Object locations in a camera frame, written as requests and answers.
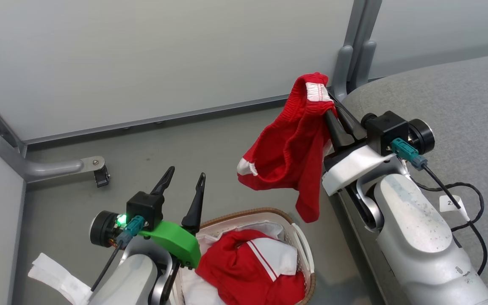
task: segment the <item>white label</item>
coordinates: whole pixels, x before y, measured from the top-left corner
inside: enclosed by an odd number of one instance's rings
[[[460,210],[457,208],[457,206],[455,206],[455,204],[451,201],[451,199],[449,199],[447,195],[442,195],[440,196],[440,212],[459,211],[464,219],[469,222],[470,218],[468,217],[468,213],[464,208],[462,199],[457,195],[453,195],[453,197],[457,200],[457,203],[459,203]]]

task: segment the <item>green led light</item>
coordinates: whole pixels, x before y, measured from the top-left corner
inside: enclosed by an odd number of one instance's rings
[[[128,219],[128,216],[126,214],[122,214],[122,215],[118,216],[118,219],[116,220],[116,222],[118,223],[118,226],[122,226],[122,225],[126,224],[127,219]]]

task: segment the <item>red and white clothing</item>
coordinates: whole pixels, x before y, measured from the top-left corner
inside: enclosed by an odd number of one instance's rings
[[[196,274],[227,305],[294,305],[305,295],[296,249],[257,230],[224,234],[203,255]]]
[[[297,211],[305,222],[319,218],[319,190],[324,150],[330,136],[323,115],[333,111],[328,77],[303,75],[285,107],[267,126],[237,166],[238,180],[257,190],[291,188],[299,191]]]

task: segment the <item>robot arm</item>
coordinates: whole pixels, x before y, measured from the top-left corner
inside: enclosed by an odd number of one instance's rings
[[[406,162],[391,151],[395,139],[407,139],[419,154],[432,150],[428,125],[390,111],[367,115],[362,124],[366,139],[345,147],[336,147],[339,141],[333,139],[337,152],[325,158],[322,179],[328,195],[342,189],[349,193],[366,227],[379,233],[376,241],[411,303],[488,305],[488,288],[468,255],[410,179]],[[365,191],[372,181],[377,183]]]
[[[91,291],[98,291],[91,305],[165,305],[180,267],[197,268],[201,253],[195,234],[201,224],[206,176],[202,173],[199,177],[195,197],[180,226],[164,221],[161,212],[163,191],[174,171],[171,166],[149,194],[139,191],[129,199],[125,214],[102,211],[94,218],[91,243],[116,247],[113,257],[119,247],[125,251],[107,282],[99,289],[92,287]],[[137,220],[140,229],[129,230]]]

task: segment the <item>red cloth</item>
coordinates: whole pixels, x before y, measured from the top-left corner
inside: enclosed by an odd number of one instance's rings
[[[323,149],[329,130],[323,114],[336,110],[327,94],[328,77],[299,77],[283,111],[267,126],[238,164],[238,180],[256,191],[299,191],[297,211],[305,222],[319,218]]]
[[[304,299],[302,272],[272,280],[246,243],[268,238],[257,230],[232,231],[223,235],[201,258],[196,273],[217,288],[227,305],[295,305]]]

